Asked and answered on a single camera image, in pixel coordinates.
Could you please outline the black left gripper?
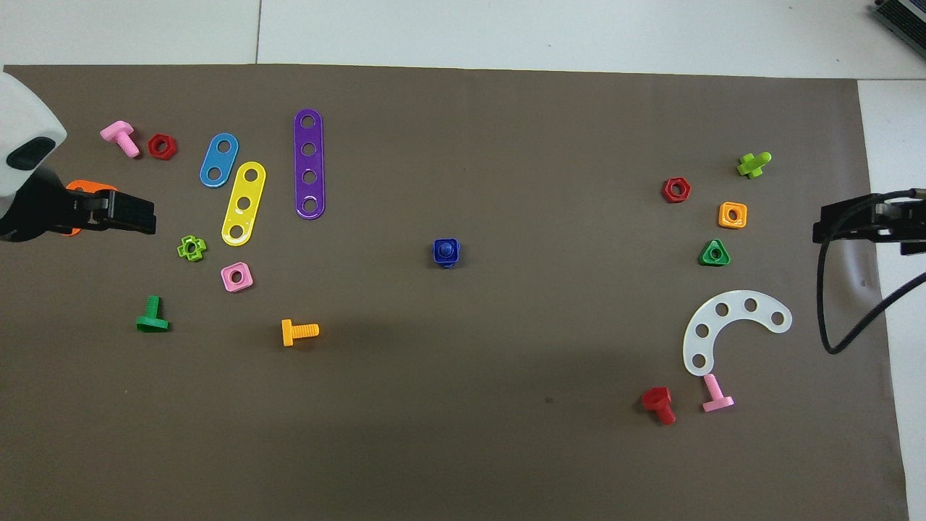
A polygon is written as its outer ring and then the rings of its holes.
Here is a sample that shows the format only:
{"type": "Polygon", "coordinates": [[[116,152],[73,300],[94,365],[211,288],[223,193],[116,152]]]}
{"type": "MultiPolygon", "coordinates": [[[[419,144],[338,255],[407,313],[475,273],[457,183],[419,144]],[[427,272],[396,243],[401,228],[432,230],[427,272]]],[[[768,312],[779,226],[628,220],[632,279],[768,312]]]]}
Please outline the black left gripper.
{"type": "Polygon", "coordinates": [[[25,242],[73,229],[105,230],[96,217],[107,217],[112,229],[153,235],[155,204],[116,190],[69,190],[52,169],[36,169],[14,194],[2,198],[1,240],[25,242]]]}

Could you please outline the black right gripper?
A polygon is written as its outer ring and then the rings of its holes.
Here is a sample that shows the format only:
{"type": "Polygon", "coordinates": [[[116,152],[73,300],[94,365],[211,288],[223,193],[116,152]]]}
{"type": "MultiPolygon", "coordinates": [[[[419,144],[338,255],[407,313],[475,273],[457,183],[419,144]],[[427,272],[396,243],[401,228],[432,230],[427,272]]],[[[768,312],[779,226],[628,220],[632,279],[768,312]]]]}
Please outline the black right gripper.
{"type": "MultiPolygon", "coordinates": [[[[813,224],[812,241],[823,244],[831,240],[868,240],[874,233],[871,212],[873,206],[854,212],[836,227],[843,214],[861,203],[870,202],[875,195],[863,195],[824,205],[819,221],[813,224]]],[[[874,222],[879,231],[900,233],[900,255],[914,256],[925,253],[925,190],[896,190],[876,195],[874,222]]]]}

